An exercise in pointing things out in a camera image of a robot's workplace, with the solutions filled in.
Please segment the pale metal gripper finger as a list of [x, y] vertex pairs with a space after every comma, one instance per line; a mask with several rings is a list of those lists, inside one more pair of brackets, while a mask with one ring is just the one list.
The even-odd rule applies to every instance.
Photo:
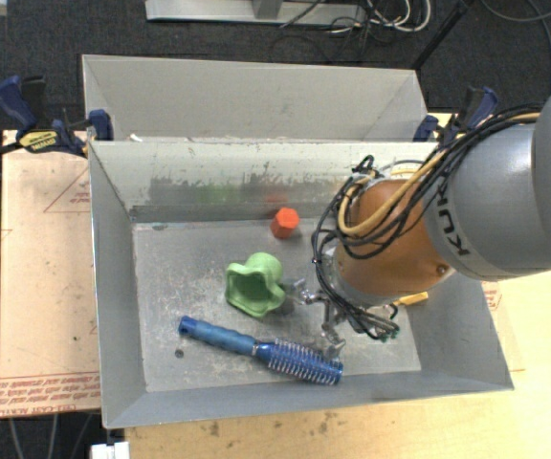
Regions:
[[336, 328], [331, 324], [324, 322], [321, 325], [321, 337], [323, 339], [322, 354], [325, 357], [338, 357], [346, 344]]
[[305, 278], [291, 282], [287, 286], [288, 296], [297, 304], [313, 304], [316, 295], [308, 288]]

